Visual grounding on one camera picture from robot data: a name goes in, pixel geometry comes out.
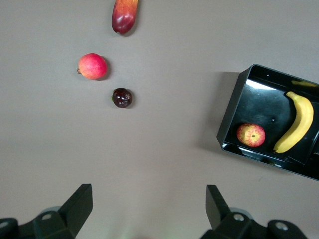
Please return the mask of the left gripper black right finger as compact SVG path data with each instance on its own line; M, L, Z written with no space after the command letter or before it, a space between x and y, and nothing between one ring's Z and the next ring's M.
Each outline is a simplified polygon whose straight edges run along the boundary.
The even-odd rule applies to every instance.
M271 220L258 224L240 211L231 211L216 185L206 186L205 208L211 229L200 239L309 239L295 224Z

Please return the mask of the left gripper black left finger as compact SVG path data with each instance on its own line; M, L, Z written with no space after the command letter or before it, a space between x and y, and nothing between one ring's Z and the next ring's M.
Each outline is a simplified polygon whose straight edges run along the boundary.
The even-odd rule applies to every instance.
M92 210L92 185L82 184L57 211L23 225L14 218L0 219L0 239L76 239Z

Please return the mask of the red yellow striped apple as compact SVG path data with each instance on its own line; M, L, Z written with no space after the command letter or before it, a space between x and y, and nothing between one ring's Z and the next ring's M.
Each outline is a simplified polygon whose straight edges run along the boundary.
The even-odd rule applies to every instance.
M263 127L254 123L241 124L236 132L237 139L249 147L259 147L266 139L266 133Z

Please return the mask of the black plastic box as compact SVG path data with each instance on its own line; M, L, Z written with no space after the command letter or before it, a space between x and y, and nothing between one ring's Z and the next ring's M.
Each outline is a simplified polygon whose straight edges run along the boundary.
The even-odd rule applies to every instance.
M292 91L306 97L314 108L314 121L304 138L285 153L275 153L275 143L296 117ZM266 133L258 147L241 143L236 131L243 123L260 125ZM217 133L222 150L270 164L319 181L319 83L258 64L239 74Z

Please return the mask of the yellow banana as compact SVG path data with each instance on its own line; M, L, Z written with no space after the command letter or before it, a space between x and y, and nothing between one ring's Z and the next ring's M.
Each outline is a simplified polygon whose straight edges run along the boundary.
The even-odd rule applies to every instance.
M296 117L288 131L276 142L273 151L285 153L300 142L309 131L314 120L314 108L309 99L292 91L286 93L296 109Z

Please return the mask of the dark purple plum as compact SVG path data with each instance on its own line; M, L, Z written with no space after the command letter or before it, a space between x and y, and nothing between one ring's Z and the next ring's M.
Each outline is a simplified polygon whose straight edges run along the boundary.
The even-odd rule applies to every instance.
M133 95L126 88L116 88L113 90L111 100L116 107L124 109L132 104Z

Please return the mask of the red pomegranate fruit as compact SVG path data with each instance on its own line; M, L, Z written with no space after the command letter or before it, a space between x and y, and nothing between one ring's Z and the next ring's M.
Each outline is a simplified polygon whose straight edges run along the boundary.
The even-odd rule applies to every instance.
M103 78L107 71L106 60L96 53L83 55L78 61L77 73L87 79L98 80Z

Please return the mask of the brown table cover mat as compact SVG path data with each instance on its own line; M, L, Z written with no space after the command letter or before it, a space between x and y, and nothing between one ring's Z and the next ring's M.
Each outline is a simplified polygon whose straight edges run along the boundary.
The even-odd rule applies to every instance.
M260 224L319 239L319 182L221 150L237 76L252 64L319 82L319 0L139 0L127 36L112 0L0 0L0 218L26 223L83 183L78 239L199 239L205 188ZM107 74L78 61L96 53ZM132 104L118 108L113 90Z

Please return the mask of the red yellow mango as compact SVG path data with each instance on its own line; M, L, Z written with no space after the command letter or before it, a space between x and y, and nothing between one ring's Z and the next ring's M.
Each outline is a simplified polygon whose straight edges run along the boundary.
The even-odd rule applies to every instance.
M135 24L139 0L116 0L112 13L112 28L120 35L128 33Z

